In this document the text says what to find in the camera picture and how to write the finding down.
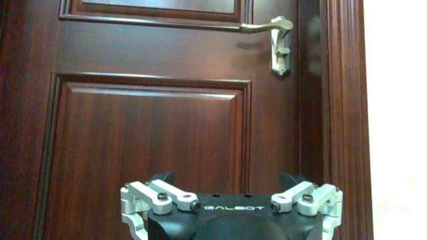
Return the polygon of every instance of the lever door handle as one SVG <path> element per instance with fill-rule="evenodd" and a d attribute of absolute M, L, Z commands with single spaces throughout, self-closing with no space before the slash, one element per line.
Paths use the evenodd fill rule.
<path fill-rule="evenodd" d="M 262 25 L 241 24 L 238 32 L 256 34 L 270 31 L 270 70 L 282 76 L 290 69 L 290 36 L 293 24 L 282 16 Z"/>
<path fill-rule="evenodd" d="M 244 34 L 256 34 L 269 30 L 278 30 L 280 36 L 284 37 L 286 32 L 293 28 L 293 23 L 286 20 L 282 16 L 272 19 L 269 23 L 262 25 L 253 25 L 253 24 L 241 24 L 240 25 L 240 32 Z"/>

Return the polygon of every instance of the white wall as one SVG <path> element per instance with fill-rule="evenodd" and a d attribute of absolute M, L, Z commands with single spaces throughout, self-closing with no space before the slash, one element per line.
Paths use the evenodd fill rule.
<path fill-rule="evenodd" d="M 364 0 L 364 34 L 373 236 L 427 239 L 427 0 Z"/>

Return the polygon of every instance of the metal clamp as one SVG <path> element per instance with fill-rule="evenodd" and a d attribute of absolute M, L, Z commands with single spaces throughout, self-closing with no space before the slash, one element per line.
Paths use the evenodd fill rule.
<path fill-rule="evenodd" d="M 262 25 L 241 24 L 238 32 L 254 34 L 270 31 L 270 70 L 282 76 L 290 69 L 290 36 L 293 24 L 284 16 L 277 16 Z"/>
<path fill-rule="evenodd" d="M 321 240 L 330 240 L 333 229 L 341 225 L 342 191 L 330 184 L 316 187 L 302 181 L 282 193 L 270 196 L 273 213 L 286 213 L 297 202 L 297 212 L 305 216 L 322 214 Z"/>
<path fill-rule="evenodd" d="M 292 205 L 297 202 L 304 194 L 312 193 L 314 185 L 302 181 L 294 187 L 281 193 L 270 196 L 270 209 L 274 213 L 286 213 L 292 210 Z"/>
<path fill-rule="evenodd" d="M 297 212 L 306 216 L 314 216 L 317 212 L 324 215 L 321 240 L 330 240 L 333 229 L 341 225 L 342 191 L 333 185 L 324 184 L 297 200 Z"/>
<path fill-rule="evenodd" d="M 194 193 L 180 190 L 158 179 L 150 181 L 148 186 L 138 181 L 126 183 L 120 189 L 120 202 L 121 222 L 128 225 L 134 240 L 148 240 L 144 221 L 149 210 L 156 215 L 165 215 L 172 211 L 172 203 L 181 211 L 194 213 L 200 209 Z"/>
<path fill-rule="evenodd" d="M 157 192 L 165 192 L 170 196 L 178 210 L 185 212 L 197 212 L 200 202 L 197 195 L 192 192 L 185 192 L 161 180 L 153 180 L 149 183 L 149 188 Z"/>

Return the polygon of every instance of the dark brown wooden door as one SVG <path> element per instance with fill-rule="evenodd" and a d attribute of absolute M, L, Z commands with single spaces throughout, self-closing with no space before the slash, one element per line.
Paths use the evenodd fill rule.
<path fill-rule="evenodd" d="M 129 239 L 120 186 L 154 173 L 192 192 L 280 190 L 300 172 L 298 34 L 278 77 L 269 32 L 222 31 L 276 16 L 296 22 L 297 1 L 7 1 L 6 239 Z"/>

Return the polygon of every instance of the black screw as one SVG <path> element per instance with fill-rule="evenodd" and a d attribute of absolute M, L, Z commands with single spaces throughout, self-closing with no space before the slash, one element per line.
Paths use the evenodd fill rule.
<path fill-rule="evenodd" d="M 274 201 L 270 202 L 269 208 L 273 213 L 277 213 L 280 211 L 280 205 Z"/>
<path fill-rule="evenodd" d="M 189 204 L 189 210 L 196 213 L 200 210 L 200 202 L 198 201 L 193 201 Z"/>
<path fill-rule="evenodd" d="M 306 203 L 312 203 L 313 202 L 313 196 L 310 194 L 304 194 L 301 196 L 301 200 Z"/>
<path fill-rule="evenodd" d="M 165 192 L 160 192 L 160 193 L 157 194 L 157 199 L 158 199 L 160 201 L 168 200 L 168 194 L 166 194 Z"/>

